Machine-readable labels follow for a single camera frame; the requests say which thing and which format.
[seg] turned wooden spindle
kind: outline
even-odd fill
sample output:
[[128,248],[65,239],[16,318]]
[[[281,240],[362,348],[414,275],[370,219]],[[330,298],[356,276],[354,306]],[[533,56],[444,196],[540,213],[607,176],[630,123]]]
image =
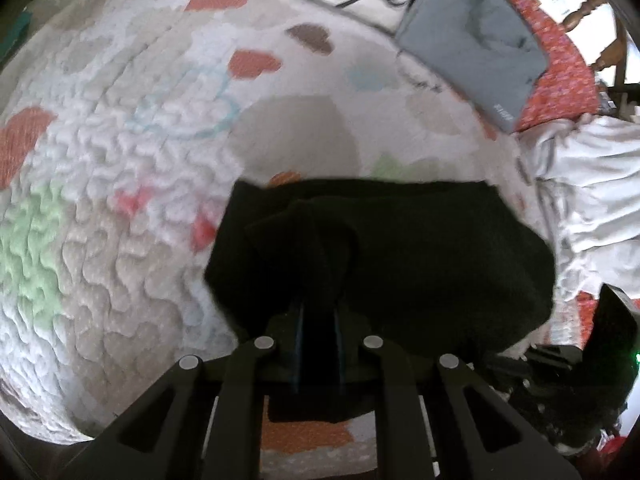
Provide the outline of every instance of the turned wooden spindle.
[[591,65],[594,72],[600,72],[610,66],[618,65],[626,57],[626,41],[617,38],[605,48],[597,61]]
[[607,0],[584,0],[580,9],[569,14],[564,20],[562,20],[562,26],[564,30],[570,32],[579,25],[585,16],[591,14],[599,6],[607,3]]

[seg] folded black garment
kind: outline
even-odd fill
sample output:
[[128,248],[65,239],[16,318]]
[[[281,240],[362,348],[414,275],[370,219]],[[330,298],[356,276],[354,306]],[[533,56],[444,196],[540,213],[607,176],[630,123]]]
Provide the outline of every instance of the folded black garment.
[[552,309],[553,255],[485,183],[236,183],[206,281],[245,335],[340,303],[416,355],[502,351]]

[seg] bed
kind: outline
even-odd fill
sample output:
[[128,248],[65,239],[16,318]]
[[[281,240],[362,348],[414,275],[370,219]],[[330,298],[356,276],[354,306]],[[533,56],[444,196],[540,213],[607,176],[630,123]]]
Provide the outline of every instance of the bed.
[[[549,237],[513,136],[308,0],[76,0],[0,88],[0,410],[49,442],[91,439],[183,355],[235,348],[202,272],[241,176],[487,180]],[[511,354],[579,338],[559,298]],[[263,477],[370,470],[374,436],[372,414],[266,421]]]

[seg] green patch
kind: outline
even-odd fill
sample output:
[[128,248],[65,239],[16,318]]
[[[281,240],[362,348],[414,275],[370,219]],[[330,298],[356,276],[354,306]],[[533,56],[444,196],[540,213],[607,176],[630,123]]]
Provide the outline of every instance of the green patch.
[[58,236],[64,205],[59,187],[41,187],[9,206],[0,223],[0,286],[17,296],[25,322],[40,328],[50,328],[62,311],[50,245]]

